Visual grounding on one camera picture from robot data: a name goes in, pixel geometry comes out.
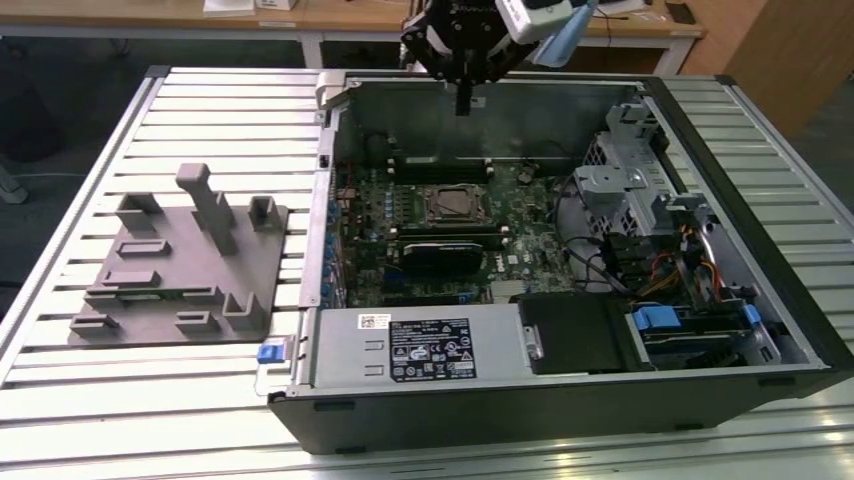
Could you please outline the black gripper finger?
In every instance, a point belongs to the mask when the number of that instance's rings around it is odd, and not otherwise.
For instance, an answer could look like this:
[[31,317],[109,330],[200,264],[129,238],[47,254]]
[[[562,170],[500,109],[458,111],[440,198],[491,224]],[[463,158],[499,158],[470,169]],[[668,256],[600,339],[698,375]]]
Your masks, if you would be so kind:
[[512,40],[498,46],[495,53],[484,47],[470,49],[463,56],[463,115],[471,113],[474,87],[496,83],[526,59],[535,44],[520,45]]
[[464,58],[451,27],[434,26],[428,19],[404,25],[402,43],[430,76],[456,86],[455,115],[464,115]]

